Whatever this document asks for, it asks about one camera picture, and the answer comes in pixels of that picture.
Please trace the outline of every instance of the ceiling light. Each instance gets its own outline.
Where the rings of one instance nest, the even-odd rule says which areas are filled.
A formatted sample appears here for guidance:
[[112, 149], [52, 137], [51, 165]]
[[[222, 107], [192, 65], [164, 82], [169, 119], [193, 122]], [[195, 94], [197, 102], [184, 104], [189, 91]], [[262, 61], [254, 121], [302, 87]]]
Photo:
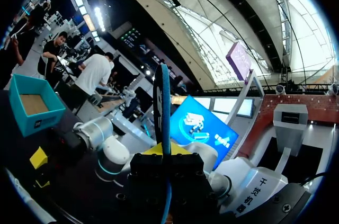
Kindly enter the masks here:
[[84, 5], [83, 0], [75, 0], [75, 2], [76, 2], [76, 5], [78, 5], [78, 7]]
[[86, 10], [85, 6], [80, 7], [79, 10], [80, 10], [81, 15], [87, 14], [87, 10]]
[[88, 15], [88, 14], [84, 15], [84, 20], [85, 20], [89, 30], [91, 32], [95, 31], [95, 27], [94, 27], [94, 24], [92, 22], [92, 19], [91, 19], [90, 15]]

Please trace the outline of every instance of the yellow object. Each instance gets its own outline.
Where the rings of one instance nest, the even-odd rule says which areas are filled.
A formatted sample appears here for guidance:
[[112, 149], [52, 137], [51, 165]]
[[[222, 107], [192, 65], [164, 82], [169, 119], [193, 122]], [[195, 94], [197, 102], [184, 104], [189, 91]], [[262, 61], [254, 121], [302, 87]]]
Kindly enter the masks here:
[[48, 181], [47, 183], [45, 183], [45, 185], [43, 185], [43, 186], [41, 186], [40, 183], [39, 183], [37, 180], [36, 180], [36, 183], [38, 184], [38, 186], [39, 186], [40, 188], [46, 187], [46, 186], [48, 186], [48, 185], [51, 185], [49, 181]]
[[[177, 144], [175, 144], [173, 142], [171, 142], [171, 153], [172, 153], [172, 155], [176, 155], [176, 154], [192, 154], [189, 151], [187, 151], [186, 149], [178, 146]], [[151, 155], [151, 154], [162, 155], [163, 154], [162, 143], [157, 144], [156, 146], [154, 146], [151, 149], [147, 150], [143, 154], [146, 154], [146, 155]]]
[[32, 163], [35, 169], [38, 169], [43, 164], [47, 163], [47, 155], [44, 153], [40, 146], [38, 150], [30, 158], [30, 162]]

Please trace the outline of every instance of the black table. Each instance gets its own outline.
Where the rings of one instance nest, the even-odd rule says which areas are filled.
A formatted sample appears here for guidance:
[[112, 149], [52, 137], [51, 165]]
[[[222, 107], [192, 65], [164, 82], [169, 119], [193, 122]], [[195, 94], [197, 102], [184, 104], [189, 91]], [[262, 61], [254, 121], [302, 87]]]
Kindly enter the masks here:
[[[50, 129], [23, 138], [11, 109], [8, 91], [0, 91], [0, 113], [3, 117], [0, 124], [2, 163], [33, 199], [62, 223], [78, 223], [76, 219], [84, 223], [113, 221], [110, 211], [112, 201], [122, 188], [98, 179], [94, 172], [96, 153], [87, 153], [76, 165], [56, 171], [51, 185], [41, 189], [35, 183], [39, 172], [33, 168], [29, 158], [39, 146], [48, 153], [53, 146]], [[56, 128], [66, 133], [76, 122], [80, 122], [79, 119], [66, 108]]]

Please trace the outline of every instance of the black t-shirt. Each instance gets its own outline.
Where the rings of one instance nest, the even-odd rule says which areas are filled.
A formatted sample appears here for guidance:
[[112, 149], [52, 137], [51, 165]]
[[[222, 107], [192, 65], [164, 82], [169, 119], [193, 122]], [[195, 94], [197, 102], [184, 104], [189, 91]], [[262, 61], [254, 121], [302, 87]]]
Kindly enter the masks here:
[[[27, 22], [27, 19], [21, 19], [16, 24], [14, 29], [11, 31], [10, 37], [13, 34], [17, 33], [21, 29], [21, 27], [26, 24], [26, 22]], [[20, 53], [23, 60], [26, 60], [27, 55], [28, 55], [29, 51], [31, 50], [31, 48], [34, 44], [35, 35], [36, 34], [34, 32], [34, 28], [33, 29], [27, 29], [26, 27], [24, 27], [19, 33], [16, 34], [16, 39], [18, 41], [19, 53]], [[7, 50], [4, 52], [3, 59], [4, 59], [3, 66], [5, 66], [5, 69], [12, 71], [12, 69], [17, 64], [17, 61], [16, 61], [16, 56], [15, 56], [15, 51], [14, 51], [11, 43], [8, 45]]]
[[[49, 53], [57, 56], [60, 53], [60, 46], [55, 47], [54, 41], [51, 40], [51, 41], [47, 42], [46, 45], [44, 45], [43, 52], [44, 53], [49, 52]], [[48, 58], [47, 67], [46, 67], [46, 75], [51, 73], [52, 62], [54, 62], [54, 59]], [[40, 57], [39, 64], [38, 64], [39, 73], [41, 73], [45, 70], [45, 66], [46, 66], [45, 62], [43, 61], [42, 57]]]

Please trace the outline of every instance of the red brick wall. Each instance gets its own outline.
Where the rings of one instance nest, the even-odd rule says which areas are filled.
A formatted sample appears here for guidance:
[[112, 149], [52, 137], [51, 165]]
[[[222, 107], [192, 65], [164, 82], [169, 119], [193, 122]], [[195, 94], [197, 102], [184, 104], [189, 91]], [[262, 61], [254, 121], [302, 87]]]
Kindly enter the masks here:
[[272, 95], [264, 97], [260, 113], [241, 146], [238, 156], [249, 157], [262, 132], [273, 124], [273, 111], [278, 104], [305, 104], [308, 120], [339, 123], [339, 97], [326, 95]]

